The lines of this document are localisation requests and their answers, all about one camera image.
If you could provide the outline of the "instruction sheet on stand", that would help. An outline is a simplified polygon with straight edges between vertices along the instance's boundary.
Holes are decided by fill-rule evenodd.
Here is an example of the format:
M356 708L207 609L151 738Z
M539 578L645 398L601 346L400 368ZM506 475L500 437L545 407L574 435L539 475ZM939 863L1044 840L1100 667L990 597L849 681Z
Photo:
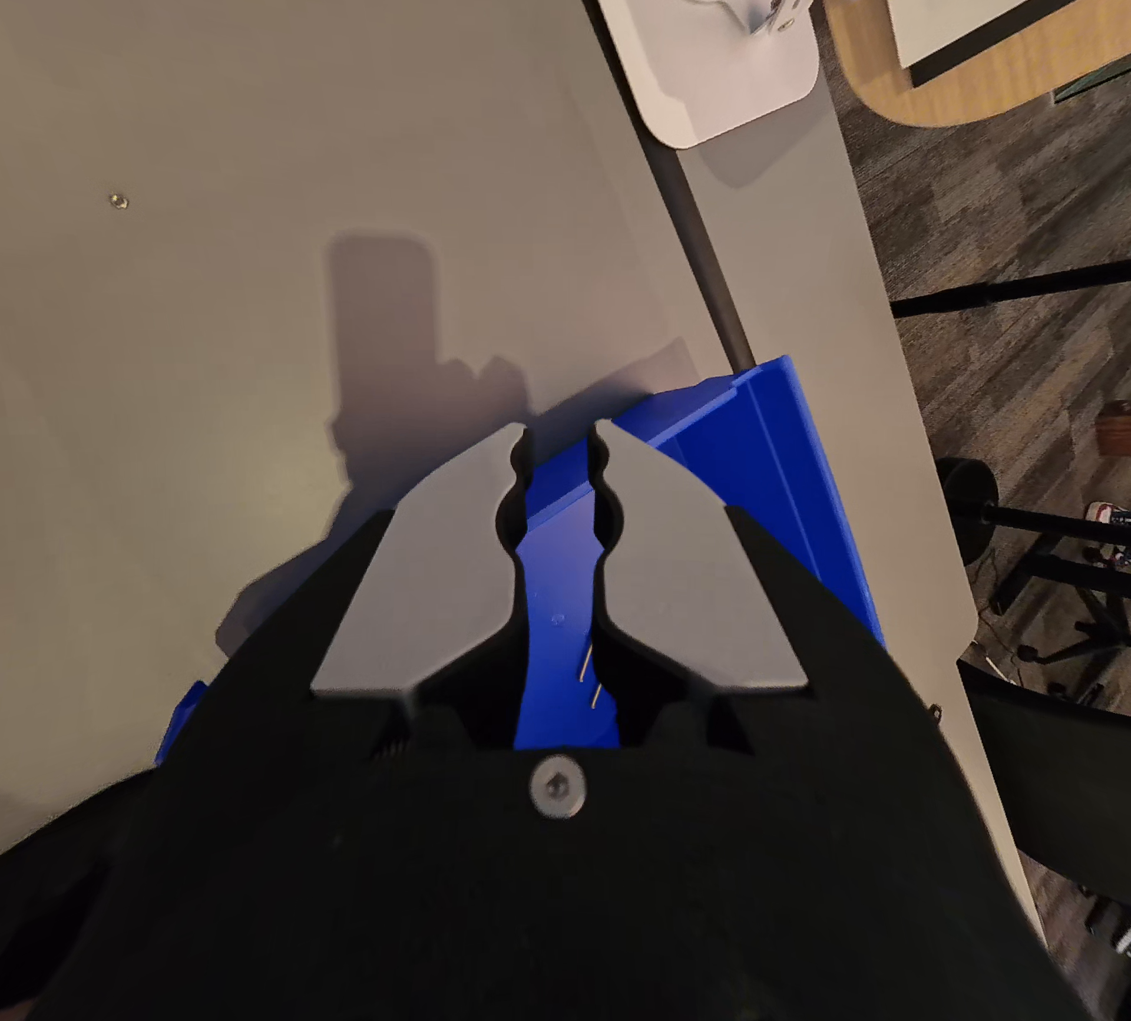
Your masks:
M986 120L1115 63L1130 51L1130 0L1074 0L922 85L900 67L887 0L822 0L857 97L898 124Z

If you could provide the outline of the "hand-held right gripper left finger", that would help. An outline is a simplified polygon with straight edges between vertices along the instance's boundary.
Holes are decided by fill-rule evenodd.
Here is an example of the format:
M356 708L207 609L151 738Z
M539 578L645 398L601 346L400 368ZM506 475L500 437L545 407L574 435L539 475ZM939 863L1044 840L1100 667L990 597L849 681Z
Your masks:
M454 711L478 747L512 747L530 665L518 547L533 438L509 422L432 471L392 511L310 684L413 719Z

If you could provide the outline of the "white stand base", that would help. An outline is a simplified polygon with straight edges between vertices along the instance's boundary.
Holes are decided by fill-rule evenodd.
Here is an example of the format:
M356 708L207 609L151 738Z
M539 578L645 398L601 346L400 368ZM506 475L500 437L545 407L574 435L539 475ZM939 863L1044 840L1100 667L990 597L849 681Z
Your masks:
M812 0L597 0L648 130L687 150L805 98Z

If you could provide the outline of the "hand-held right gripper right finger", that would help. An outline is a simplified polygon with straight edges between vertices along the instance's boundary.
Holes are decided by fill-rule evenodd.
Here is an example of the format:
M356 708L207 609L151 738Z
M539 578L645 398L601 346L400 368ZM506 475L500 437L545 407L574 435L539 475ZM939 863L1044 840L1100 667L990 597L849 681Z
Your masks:
M590 642L618 742L640 746L668 706L809 685L723 500L682 464L601 419L587 438Z

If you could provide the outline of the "black mesh office chair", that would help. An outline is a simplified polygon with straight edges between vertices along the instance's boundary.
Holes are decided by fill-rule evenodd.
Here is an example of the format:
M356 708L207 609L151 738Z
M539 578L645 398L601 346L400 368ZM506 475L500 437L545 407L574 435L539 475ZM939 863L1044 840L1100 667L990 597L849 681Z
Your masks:
M1018 848L1130 905L1130 718L957 661Z

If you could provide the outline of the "blue plastic bin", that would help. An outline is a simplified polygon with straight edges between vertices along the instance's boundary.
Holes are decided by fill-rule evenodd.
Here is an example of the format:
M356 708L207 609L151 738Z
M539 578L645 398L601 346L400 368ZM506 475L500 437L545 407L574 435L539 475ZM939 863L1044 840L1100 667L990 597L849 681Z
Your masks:
M841 495L789 357L648 396L613 421L760 524L882 642ZM585 683L578 682L601 556L584 440L533 471L526 510L518 555L530 665L513 747L615 749L615 706L605 689L598 708L589 709L601 683L593 661Z

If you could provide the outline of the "black swivel office chair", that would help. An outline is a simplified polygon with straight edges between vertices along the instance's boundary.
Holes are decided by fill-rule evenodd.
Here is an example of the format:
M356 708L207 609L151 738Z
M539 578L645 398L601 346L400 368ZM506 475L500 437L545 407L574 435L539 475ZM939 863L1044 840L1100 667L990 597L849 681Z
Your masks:
M1129 583L1126 547L1033 540L986 604L1019 682L1083 704L1110 694L1129 660Z

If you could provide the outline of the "black round stand base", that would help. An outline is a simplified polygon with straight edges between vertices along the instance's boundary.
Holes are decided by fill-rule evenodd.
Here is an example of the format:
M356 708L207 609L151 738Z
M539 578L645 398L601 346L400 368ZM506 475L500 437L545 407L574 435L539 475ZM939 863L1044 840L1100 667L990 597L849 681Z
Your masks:
M986 462L939 458L934 466L964 566L976 564L986 554L998 528L1129 548L1128 524L1004 505L998 492L998 477Z

